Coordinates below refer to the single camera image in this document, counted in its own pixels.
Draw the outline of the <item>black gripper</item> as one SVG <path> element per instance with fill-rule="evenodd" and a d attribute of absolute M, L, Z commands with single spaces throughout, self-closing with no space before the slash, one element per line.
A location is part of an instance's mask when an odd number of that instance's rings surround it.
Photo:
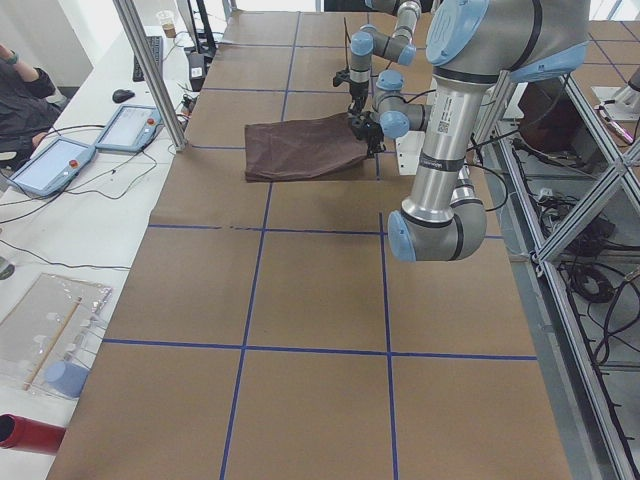
<path fill-rule="evenodd" d="M 348 106 L 349 115 L 356 115 L 362 112 L 368 98 L 368 82 L 349 81 L 349 93 L 351 103 Z"/>
<path fill-rule="evenodd" d="M 352 133 L 359 141 L 367 144 L 367 157 L 373 158 L 375 150 L 384 150 L 384 133 L 381 126 L 372 118 L 371 112 L 361 112 L 349 117 Z"/>

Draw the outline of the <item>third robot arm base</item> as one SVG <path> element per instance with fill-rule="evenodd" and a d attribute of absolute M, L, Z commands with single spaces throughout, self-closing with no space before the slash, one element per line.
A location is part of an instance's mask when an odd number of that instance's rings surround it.
<path fill-rule="evenodd" d="M 599 100 L 596 110 L 605 120 L 631 122 L 639 119 L 639 70 L 623 87 L 595 86 L 591 90 Z"/>

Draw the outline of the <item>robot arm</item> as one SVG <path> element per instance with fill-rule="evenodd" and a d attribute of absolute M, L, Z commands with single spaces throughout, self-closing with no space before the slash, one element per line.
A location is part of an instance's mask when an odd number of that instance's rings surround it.
<path fill-rule="evenodd" d="M 364 4 L 377 12 L 396 18 L 390 35 L 381 33 L 374 25 L 363 25 L 351 36 L 346 67 L 335 74 L 333 84 L 349 85 L 350 115 L 359 115 L 365 107 L 370 83 L 370 70 L 374 56 L 399 65 L 410 65 L 416 55 L 414 34 L 423 13 L 434 12 L 440 1 L 386 1 L 372 0 Z"/>
<path fill-rule="evenodd" d="M 394 256 L 402 261 L 454 261 L 472 255 L 486 234 L 484 205 L 464 162 L 485 92 L 501 72 L 513 83 L 556 78 L 577 69 L 587 51 L 586 1 L 369 1 L 396 17 L 392 35 L 366 25 L 352 37 L 350 92 L 362 109 L 371 58 L 401 65 L 415 58 L 420 15 L 434 17 L 426 58 L 436 83 L 434 103 L 418 120 L 401 99 L 402 77 L 380 74 L 372 117 L 389 138 L 422 130 L 425 138 L 411 194 L 388 219 Z"/>

